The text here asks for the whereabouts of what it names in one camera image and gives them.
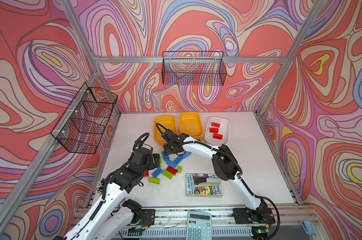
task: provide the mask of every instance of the metal mesh basket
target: metal mesh basket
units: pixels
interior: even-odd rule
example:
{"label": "metal mesh basket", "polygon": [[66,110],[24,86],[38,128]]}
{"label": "metal mesh basket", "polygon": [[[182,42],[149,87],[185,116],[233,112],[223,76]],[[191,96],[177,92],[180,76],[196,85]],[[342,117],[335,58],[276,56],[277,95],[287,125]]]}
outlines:
{"label": "metal mesh basket", "polygon": [[55,138],[68,152],[95,154],[116,103],[116,94],[87,88]]}
{"label": "metal mesh basket", "polygon": [[223,85],[226,68],[222,51],[164,51],[164,85]]}

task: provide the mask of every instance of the work surface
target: work surface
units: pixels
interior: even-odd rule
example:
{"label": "work surface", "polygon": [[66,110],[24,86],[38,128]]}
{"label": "work surface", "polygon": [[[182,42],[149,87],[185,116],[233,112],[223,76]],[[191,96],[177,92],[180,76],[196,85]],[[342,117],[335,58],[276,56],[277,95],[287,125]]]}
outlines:
{"label": "work surface", "polygon": [[[231,132],[227,146],[242,168],[244,180],[255,194],[268,197],[276,204],[294,203],[252,112],[206,112],[199,114],[204,131],[210,117],[220,117],[230,121]],[[129,159],[134,141],[145,132],[150,133],[145,143],[154,147],[153,153],[161,153],[163,151],[163,147],[157,145],[153,138],[153,121],[161,115],[173,115],[179,131],[179,113],[122,114],[102,172],[102,178],[107,177],[110,172],[120,168]],[[169,157],[171,160],[174,160],[176,155],[173,154]],[[221,181],[222,198],[187,197],[186,173],[214,173],[212,161],[196,154],[191,154],[179,166],[182,167],[182,173],[174,176],[172,180],[159,175],[158,178],[161,179],[160,185],[149,183],[149,178],[145,177],[141,180],[144,186],[135,186],[127,199],[132,199],[143,207],[244,204],[241,196],[226,181]],[[166,169],[166,167],[167,165],[162,160],[162,169]]]}

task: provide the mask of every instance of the yellow bin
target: yellow bin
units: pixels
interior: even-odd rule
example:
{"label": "yellow bin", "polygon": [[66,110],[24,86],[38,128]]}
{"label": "yellow bin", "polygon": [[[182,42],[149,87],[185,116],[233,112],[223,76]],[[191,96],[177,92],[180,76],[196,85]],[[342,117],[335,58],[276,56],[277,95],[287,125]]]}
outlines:
{"label": "yellow bin", "polygon": [[158,145],[164,146],[166,144],[166,141],[161,137],[161,133],[158,131],[158,128],[155,125],[157,122],[177,134],[177,125],[175,124],[175,118],[173,116],[166,115],[159,116],[154,119],[154,140]]}
{"label": "yellow bin", "polygon": [[181,113],[178,119],[180,121],[181,133],[186,133],[190,137],[193,137],[197,140],[201,139],[202,135],[204,134],[204,129],[201,123],[200,115],[198,113]]}

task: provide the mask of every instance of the psychedelic wallpaper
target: psychedelic wallpaper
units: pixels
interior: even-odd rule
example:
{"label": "psychedelic wallpaper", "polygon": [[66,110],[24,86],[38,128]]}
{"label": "psychedelic wallpaper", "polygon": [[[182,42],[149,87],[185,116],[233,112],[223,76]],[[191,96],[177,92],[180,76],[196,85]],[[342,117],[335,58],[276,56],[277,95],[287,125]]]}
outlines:
{"label": "psychedelic wallpaper", "polygon": [[329,238],[362,240],[362,1],[328,1],[261,114]]}
{"label": "psychedelic wallpaper", "polygon": [[[95,55],[161,56],[222,50],[225,56],[285,56],[311,0],[72,1]],[[162,64],[100,65],[121,111],[252,111],[275,64],[228,63],[224,86],[164,86]]]}
{"label": "psychedelic wallpaper", "polygon": [[[0,205],[91,74],[58,1],[0,1]],[[114,122],[96,155],[57,148],[2,239],[51,239],[71,225]]]}

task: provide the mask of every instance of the robotic arm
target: robotic arm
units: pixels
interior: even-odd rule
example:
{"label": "robotic arm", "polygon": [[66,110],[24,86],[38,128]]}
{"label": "robotic arm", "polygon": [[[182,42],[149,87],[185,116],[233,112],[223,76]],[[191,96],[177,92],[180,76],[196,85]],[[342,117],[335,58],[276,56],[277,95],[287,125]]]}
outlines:
{"label": "robotic arm", "polygon": [[[239,218],[244,223],[261,223],[264,215],[271,212],[264,200],[269,201],[277,212],[277,227],[269,237],[266,233],[265,240],[274,237],[280,225],[277,207],[270,199],[257,196],[252,192],[242,179],[242,170],[226,145],[220,147],[208,145],[184,133],[178,136],[159,123],[156,123],[156,126],[162,138],[167,142],[164,145],[166,155],[180,155],[188,151],[212,160],[215,174],[220,179],[229,181],[245,200],[246,217],[240,218],[232,214],[235,218]],[[159,154],[153,154],[153,148],[142,147],[148,137],[149,133],[140,136],[134,143],[128,161],[121,168],[110,173],[103,181],[102,197],[93,204],[81,221],[64,237],[55,237],[54,240],[109,240],[116,237],[119,231],[128,224],[137,224],[140,221],[141,205],[131,199],[124,200],[131,189],[139,185],[147,170],[159,167]],[[122,207],[117,214],[107,219],[112,211],[121,204]]]}

